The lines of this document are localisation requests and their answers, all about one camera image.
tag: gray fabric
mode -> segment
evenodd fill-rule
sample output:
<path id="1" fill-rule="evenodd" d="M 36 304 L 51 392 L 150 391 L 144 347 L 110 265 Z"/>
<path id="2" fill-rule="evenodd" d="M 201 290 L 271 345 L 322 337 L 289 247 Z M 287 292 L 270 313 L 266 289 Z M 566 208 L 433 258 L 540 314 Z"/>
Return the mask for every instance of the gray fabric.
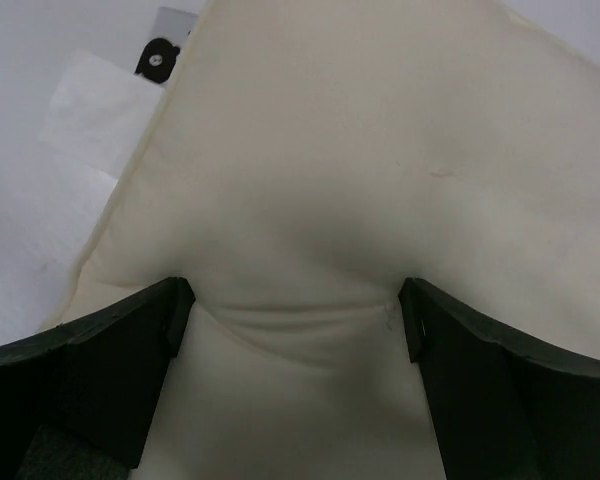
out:
<path id="1" fill-rule="evenodd" d="M 129 470 L 65 432 L 42 425 L 15 480 L 126 480 Z"/>

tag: seat cushion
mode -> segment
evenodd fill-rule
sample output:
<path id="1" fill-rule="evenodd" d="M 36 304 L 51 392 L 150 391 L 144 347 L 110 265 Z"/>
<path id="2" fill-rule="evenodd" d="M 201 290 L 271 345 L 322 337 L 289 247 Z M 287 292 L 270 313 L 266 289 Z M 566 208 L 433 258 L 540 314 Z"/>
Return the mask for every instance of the seat cushion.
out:
<path id="1" fill-rule="evenodd" d="M 600 358 L 600 68 L 492 0 L 213 0 L 49 324 L 174 275 L 134 479 L 442 480 L 397 293 Z"/>

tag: white surface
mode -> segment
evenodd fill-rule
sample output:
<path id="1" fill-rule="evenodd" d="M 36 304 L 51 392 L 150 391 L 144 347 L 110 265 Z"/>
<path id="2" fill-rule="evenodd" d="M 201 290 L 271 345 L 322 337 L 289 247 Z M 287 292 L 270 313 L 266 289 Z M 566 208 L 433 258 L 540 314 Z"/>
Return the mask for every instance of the white surface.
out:
<path id="1" fill-rule="evenodd" d="M 197 13 L 203 3 L 0 1 L 0 344 L 33 333 L 57 304 L 112 186 L 36 141 L 70 55 L 85 49 L 133 71 L 158 7 Z M 600 0 L 508 3 L 600 63 Z"/>
<path id="2" fill-rule="evenodd" d="M 159 86 L 78 50 L 51 97 L 40 140 L 120 178 L 162 92 Z"/>
<path id="3" fill-rule="evenodd" d="M 442 480 L 398 291 L 600 358 L 600 68 L 489 0 L 213 5 L 62 317 L 196 292 L 133 477 Z"/>

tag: fabric upholstery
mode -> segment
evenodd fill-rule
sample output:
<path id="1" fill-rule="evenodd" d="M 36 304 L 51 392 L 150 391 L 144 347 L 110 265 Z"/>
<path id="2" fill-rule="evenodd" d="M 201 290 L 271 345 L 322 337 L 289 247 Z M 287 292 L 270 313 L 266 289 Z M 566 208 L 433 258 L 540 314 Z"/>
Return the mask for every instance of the fabric upholstery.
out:
<path id="1" fill-rule="evenodd" d="M 50 325 L 173 275 L 132 478 L 442 480 L 398 290 L 600 358 L 600 68 L 492 0 L 213 0 Z"/>

